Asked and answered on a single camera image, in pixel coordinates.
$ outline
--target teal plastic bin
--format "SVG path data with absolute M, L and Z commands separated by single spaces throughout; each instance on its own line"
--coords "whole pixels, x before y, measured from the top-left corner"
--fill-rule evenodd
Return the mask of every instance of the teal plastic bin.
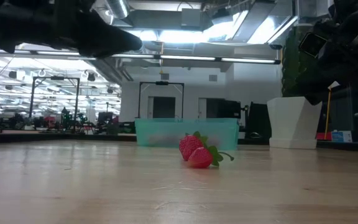
M 239 126 L 235 118 L 211 119 L 136 119 L 136 138 L 139 146 L 179 147 L 185 133 L 199 131 L 207 136 L 207 145 L 219 150 L 236 150 Z

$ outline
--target strawberry stem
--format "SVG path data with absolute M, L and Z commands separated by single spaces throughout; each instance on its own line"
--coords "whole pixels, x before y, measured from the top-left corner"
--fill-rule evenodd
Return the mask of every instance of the strawberry stem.
M 225 153 L 225 152 L 218 152 L 219 154 L 224 154 L 224 155 L 227 155 L 229 156 L 230 158 L 230 161 L 233 161 L 234 160 L 234 157 L 230 156 L 229 154 Z

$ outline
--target white planter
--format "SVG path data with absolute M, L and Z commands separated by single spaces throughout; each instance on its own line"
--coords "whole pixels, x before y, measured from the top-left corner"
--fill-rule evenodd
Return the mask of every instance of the white planter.
M 313 106 L 305 97 L 275 98 L 267 102 L 272 125 L 270 147 L 316 149 L 321 105 Z

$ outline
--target red strawberry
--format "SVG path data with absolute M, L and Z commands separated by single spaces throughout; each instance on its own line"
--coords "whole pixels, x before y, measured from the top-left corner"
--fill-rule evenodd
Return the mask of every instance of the red strawberry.
M 199 147 L 203 147 L 203 143 L 196 136 L 187 135 L 179 143 L 179 150 L 185 161 Z
M 207 168 L 212 161 L 212 154 L 206 148 L 199 147 L 190 156 L 188 165 L 192 168 Z

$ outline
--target table surface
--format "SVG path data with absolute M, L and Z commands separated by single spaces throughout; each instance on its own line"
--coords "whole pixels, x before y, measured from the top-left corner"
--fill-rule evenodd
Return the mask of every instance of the table surface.
M 358 152 L 231 154 L 189 169 L 133 142 L 0 144 L 0 223 L 358 223 Z

